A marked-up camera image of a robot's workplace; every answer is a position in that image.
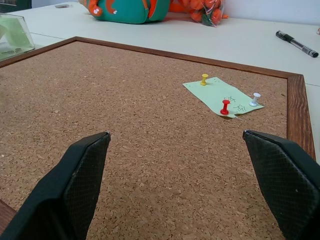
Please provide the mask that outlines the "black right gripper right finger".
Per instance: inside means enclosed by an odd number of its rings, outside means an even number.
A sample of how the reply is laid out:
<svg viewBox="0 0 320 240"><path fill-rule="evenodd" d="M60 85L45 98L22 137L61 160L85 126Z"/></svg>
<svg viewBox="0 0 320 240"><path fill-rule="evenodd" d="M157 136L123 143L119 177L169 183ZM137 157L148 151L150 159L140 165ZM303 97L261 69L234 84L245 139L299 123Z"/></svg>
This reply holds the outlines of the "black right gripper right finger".
<svg viewBox="0 0 320 240"><path fill-rule="evenodd" d="M320 166L295 142L245 130L260 191L287 240L320 238Z"/></svg>

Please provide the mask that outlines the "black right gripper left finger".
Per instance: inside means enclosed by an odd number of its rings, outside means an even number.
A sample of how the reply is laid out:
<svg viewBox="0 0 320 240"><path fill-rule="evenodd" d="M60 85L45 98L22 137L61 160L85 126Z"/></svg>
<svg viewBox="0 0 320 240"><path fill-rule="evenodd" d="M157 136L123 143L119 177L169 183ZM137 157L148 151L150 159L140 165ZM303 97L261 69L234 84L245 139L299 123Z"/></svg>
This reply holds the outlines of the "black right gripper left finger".
<svg viewBox="0 0 320 240"><path fill-rule="evenodd" d="M99 198L107 149L104 131L71 144L34 187L0 238L84 240Z"/></svg>

